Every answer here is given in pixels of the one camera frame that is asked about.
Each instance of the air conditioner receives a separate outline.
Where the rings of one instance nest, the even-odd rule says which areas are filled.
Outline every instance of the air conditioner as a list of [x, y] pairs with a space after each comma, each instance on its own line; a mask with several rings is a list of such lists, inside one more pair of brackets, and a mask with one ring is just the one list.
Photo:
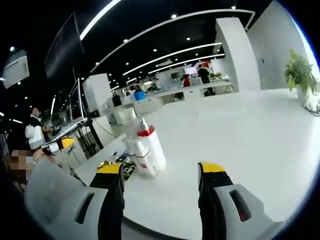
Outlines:
[[4, 67], [1, 81], [6, 89], [30, 76], [27, 56], [21, 56]]

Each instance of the computer screen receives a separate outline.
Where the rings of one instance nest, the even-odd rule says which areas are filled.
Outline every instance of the computer screen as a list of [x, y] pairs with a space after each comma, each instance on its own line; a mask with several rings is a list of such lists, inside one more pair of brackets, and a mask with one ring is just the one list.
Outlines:
[[44, 60], [48, 79], [61, 79], [81, 59], [83, 52], [76, 17], [72, 14], [57, 33]]
[[81, 99], [80, 79], [77, 79], [69, 93], [69, 104], [67, 107], [67, 117], [73, 122], [76, 119], [83, 119], [84, 108]]

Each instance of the white wall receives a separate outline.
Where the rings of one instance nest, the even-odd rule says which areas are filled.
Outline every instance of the white wall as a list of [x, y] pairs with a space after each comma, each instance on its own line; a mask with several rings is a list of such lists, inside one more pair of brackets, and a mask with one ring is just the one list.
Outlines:
[[284, 73], [291, 58], [290, 49], [307, 58], [302, 38], [287, 10], [278, 2], [271, 2], [247, 36], [259, 65], [264, 89], [287, 88]]
[[103, 115], [104, 103], [112, 97], [108, 75], [106, 73], [92, 75], [82, 84], [89, 111], [98, 110]]
[[191, 64], [179, 66], [173, 69], [169, 69], [167, 71], [159, 72], [155, 75], [157, 79], [159, 79], [159, 84], [163, 88], [169, 88], [172, 85], [172, 78], [171, 74], [179, 72], [182, 76], [184, 74], [185, 68], [190, 68]]
[[237, 17], [216, 19], [216, 41], [222, 42], [226, 72], [235, 92], [261, 89], [255, 54], [246, 31]]
[[227, 73], [224, 58], [211, 59], [210, 62], [213, 73], [222, 73], [222, 75]]

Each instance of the linear ceiling light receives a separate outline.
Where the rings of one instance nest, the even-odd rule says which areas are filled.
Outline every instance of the linear ceiling light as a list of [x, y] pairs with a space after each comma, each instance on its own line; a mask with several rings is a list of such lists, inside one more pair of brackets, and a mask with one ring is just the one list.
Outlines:
[[137, 67], [131, 69], [130, 71], [125, 72], [122, 75], [125, 76], [125, 75], [127, 75], [127, 74], [129, 74], [129, 73], [131, 73], [131, 72], [133, 72], [133, 71], [135, 71], [137, 69], [139, 69], [139, 68], [142, 68], [142, 67], [148, 65], [148, 64], [154, 63], [154, 62], [159, 61], [161, 59], [165, 59], [165, 58], [173, 56], [175, 54], [180, 54], [180, 53], [184, 53], [184, 52], [191, 51], [191, 50], [194, 50], [194, 49], [200, 49], [200, 48], [205, 48], [205, 47], [210, 47], [210, 46], [215, 46], [215, 45], [221, 45], [221, 44], [222, 44], [221, 42], [215, 42], [215, 43], [210, 43], [210, 44], [205, 44], [205, 45], [200, 45], [200, 46], [194, 46], [194, 47], [190, 47], [190, 48], [187, 48], [187, 49], [184, 49], [184, 50], [176, 51], [176, 52], [170, 53], [168, 55], [165, 55], [165, 56], [162, 56], [162, 57], [158, 57], [157, 59], [154, 59], [152, 61], [148, 61], [148, 62], [146, 62], [146, 63], [144, 63], [144, 64], [142, 64], [140, 66], [137, 66]]
[[114, 88], [111, 88], [111, 91], [117, 89], [119, 86], [115, 86]]
[[112, 0], [111, 2], [109, 2], [85, 27], [83, 32], [80, 34], [80, 40], [82, 41], [85, 38], [85, 36], [88, 34], [88, 32], [94, 27], [94, 25], [120, 1], [121, 0]]
[[52, 113], [54, 112], [55, 101], [56, 101], [56, 98], [54, 98], [54, 99], [52, 100], [51, 114], [50, 114], [50, 115], [52, 115]]
[[15, 119], [12, 119], [12, 121], [18, 123], [18, 124], [22, 124], [22, 121], [18, 121], [18, 120], [15, 120]]
[[136, 78], [136, 77], [135, 77], [135, 78], [132, 78], [132, 79], [130, 79], [129, 81], [126, 81], [125, 83], [128, 84], [128, 83], [131, 83], [131, 82], [134, 81], [134, 80], [137, 80], [137, 78]]
[[210, 56], [202, 56], [202, 57], [190, 59], [190, 60], [187, 60], [187, 61], [181, 61], [181, 62], [178, 62], [178, 63], [174, 63], [174, 64], [171, 64], [171, 65], [159, 68], [157, 70], [150, 71], [150, 72], [148, 72], [148, 74], [152, 74], [152, 73], [155, 73], [157, 71], [160, 71], [160, 70], [163, 70], [163, 69], [167, 69], [167, 68], [170, 68], [170, 67], [173, 67], [173, 66], [177, 66], [177, 65], [180, 65], [180, 64], [188, 63], [188, 62], [193, 62], [193, 61], [197, 61], [197, 60], [200, 60], [200, 59], [209, 59], [209, 58], [214, 58], [214, 57], [221, 57], [221, 56], [224, 56], [224, 55], [225, 55], [224, 53], [221, 53], [221, 54], [215, 54], [215, 55], [210, 55]]

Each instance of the cable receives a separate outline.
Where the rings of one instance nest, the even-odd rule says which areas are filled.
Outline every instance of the cable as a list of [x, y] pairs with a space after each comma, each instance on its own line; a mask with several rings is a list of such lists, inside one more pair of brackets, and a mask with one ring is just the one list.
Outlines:
[[110, 134], [111, 136], [113, 136], [115, 139], [117, 139], [117, 137], [115, 135], [113, 135], [112, 133], [108, 132], [103, 126], [101, 126], [97, 120], [95, 120], [94, 118], [92, 119], [96, 122], [96, 124], [98, 124], [105, 132], [107, 132], [108, 134]]

